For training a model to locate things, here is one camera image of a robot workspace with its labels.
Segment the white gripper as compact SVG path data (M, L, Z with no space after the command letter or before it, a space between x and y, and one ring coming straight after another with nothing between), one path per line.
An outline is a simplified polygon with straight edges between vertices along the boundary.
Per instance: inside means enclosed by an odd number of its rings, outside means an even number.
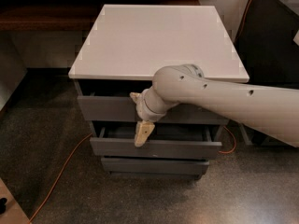
M148 137L151 135L155 128L155 114L150 111L146 105L146 93L148 90L143 90L141 93L131 92L130 97L136 105L137 115L142 119L136 124L135 128L135 146L142 147Z

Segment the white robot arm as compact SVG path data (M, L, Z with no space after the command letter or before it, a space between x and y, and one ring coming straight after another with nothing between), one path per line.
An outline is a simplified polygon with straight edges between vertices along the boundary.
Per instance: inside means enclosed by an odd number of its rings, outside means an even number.
M213 81L193 64L165 66L152 86L132 92L140 121L135 145L143 146L155 123L180 104L206 110L244 124L285 144L299 147L299 90Z

